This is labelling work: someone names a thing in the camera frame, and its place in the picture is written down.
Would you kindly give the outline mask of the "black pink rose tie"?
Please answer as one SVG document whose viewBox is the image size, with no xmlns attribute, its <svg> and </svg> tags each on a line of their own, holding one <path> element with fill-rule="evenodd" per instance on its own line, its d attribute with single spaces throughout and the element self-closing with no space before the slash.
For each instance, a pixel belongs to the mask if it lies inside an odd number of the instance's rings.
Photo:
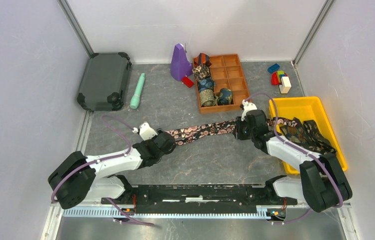
<svg viewBox="0 0 375 240">
<path fill-rule="evenodd" d="M 279 128 L 283 134 L 286 135 L 286 132 L 291 131 L 291 129 L 298 129 L 300 133 L 304 131 L 304 127 L 301 124 L 300 120 L 287 119 L 284 117 L 278 118 L 275 117 L 272 119 L 267 119 L 265 123 L 269 127 L 281 125 Z M 236 127 L 236 120 L 226 120 L 221 122 L 213 122 L 201 125 L 195 125 L 190 127 L 183 127 L 174 130 L 167 130 L 166 133 L 170 134 L 175 139 L 175 143 L 179 146 L 192 143 L 200 138 L 213 136 L 213 135 L 222 135 L 234 133 Z"/>
</svg>

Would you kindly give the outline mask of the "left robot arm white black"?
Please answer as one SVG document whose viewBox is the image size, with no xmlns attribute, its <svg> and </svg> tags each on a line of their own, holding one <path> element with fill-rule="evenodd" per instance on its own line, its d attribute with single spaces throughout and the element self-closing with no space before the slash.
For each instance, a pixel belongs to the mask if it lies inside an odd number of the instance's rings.
<svg viewBox="0 0 375 240">
<path fill-rule="evenodd" d="M 117 174 L 150 167 L 170 154 L 176 145 L 173 136 L 160 131 L 118 152 L 88 156 L 81 151 L 72 152 L 47 179 L 52 188 L 51 201 L 64 210 L 103 198 L 126 204 L 133 191 L 128 181 Z"/>
</svg>

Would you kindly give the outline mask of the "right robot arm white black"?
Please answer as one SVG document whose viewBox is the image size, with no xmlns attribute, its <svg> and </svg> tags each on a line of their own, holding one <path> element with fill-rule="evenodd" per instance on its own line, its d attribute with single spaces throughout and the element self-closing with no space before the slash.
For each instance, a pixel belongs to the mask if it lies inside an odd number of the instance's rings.
<svg viewBox="0 0 375 240">
<path fill-rule="evenodd" d="M 303 148 L 267 125 L 262 110 L 254 109 L 235 118 L 233 134 L 237 140 L 250 140 L 256 149 L 276 157 L 299 172 L 299 177 L 281 176 L 270 181 L 264 198 L 270 204 L 284 197 L 302 200 L 317 213 L 341 207 L 353 197 L 352 188 L 336 155 L 319 154 Z"/>
</svg>

